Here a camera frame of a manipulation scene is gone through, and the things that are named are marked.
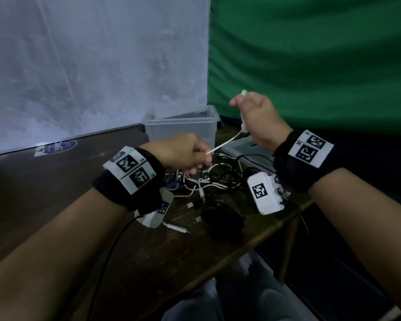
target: black wristband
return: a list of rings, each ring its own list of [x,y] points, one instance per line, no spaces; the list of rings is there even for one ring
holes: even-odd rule
[[[113,176],[110,171],[105,170],[93,181],[92,185],[113,203],[126,206],[129,211],[138,210],[140,215],[144,215],[159,209],[162,205],[159,190],[163,186],[165,169],[150,152],[142,148],[135,150],[144,156],[156,173],[156,176],[151,178],[149,182],[131,195],[118,178]]]
[[[303,134],[309,134],[309,139],[300,141],[300,138],[303,138]],[[325,144],[328,145],[328,148],[331,145],[332,149],[325,155],[319,167],[314,167],[312,165],[313,159],[315,156],[322,155],[321,151],[323,151]],[[294,146],[300,149],[290,155],[289,153]],[[294,193],[308,191],[320,178],[342,167],[343,164],[342,156],[339,155],[339,149],[335,145],[326,142],[305,129],[292,131],[286,141],[276,149],[274,156],[273,167],[282,187]]]

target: white tracking device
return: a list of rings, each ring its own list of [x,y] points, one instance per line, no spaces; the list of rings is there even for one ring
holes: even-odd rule
[[[284,209],[281,194],[284,194],[278,177],[258,172],[248,178],[251,195],[262,215],[268,215]]]
[[[169,206],[171,206],[172,200],[174,199],[174,194],[172,194],[169,190],[165,188],[160,189],[160,195],[162,197],[162,205],[158,210],[151,212],[149,214],[145,214],[143,217],[137,219],[142,225],[157,228],[163,220],[166,212],[168,211]],[[139,216],[138,210],[135,212],[135,216]]]

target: wooden table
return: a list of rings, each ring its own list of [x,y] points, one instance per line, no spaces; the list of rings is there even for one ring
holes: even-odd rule
[[[224,126],[217,132],[216,144],[236,133],[236,128]],[[127,128],[77,141],[75,148],[55,155],[33,157],[34,149],[0,155],[0,260],[84,194],[106,159],[123,145],[139,146],[148,138],[138,128]],[[285,210],[262,216],[250,194],[235,191],[221,195],[221,199],[246,217],[240,242],[211,239],[203,222],[194,224],[200,212],[186,205],[193,198],[175,199],[165,221],[186,227],[190,233],[164,226],[149,229],[139,223],[131,225],[107,266],[93,319],[138,320],[154,311],[161,313],[227,263],[290,223],[312,203],[307,195],[291,195]],[[287,258],[296,223],[292,225]],[[62,319],[86,319],[106,253],[107,249],[86,279],[81,279],[83,285]]]

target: tangle of cables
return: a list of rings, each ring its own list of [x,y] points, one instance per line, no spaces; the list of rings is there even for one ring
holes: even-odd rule
[[[169,173],[165,179],[166,189],[170,191],[190,191],[188,194],[175,195],[175,197],[189,197],[198,191],[202,198],[205,196],[204,189],[206,188],[214,191],[214,193],[223,193],[235,188],[244,191],[246,190],[247,178],[259,171],[259,169],[254,167],[247,167],[245,170],[242,169],[240,159],[245,158],[251,161],[248,156],[262,156],[273,163],[272,160],[261,154],[245,154],[236,158],[224,154],[216,154],[213,157],[211,167],[206,170],[198,170],[197,179],[179,170]],[[273,172],[273,170],[267,167],[258,163],[256,164]]]

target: green backdrop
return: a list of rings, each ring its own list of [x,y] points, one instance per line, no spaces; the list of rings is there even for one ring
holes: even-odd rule
[[[211,0],[208,103],[269,96],[293,126],[401,135],[401,0]]]

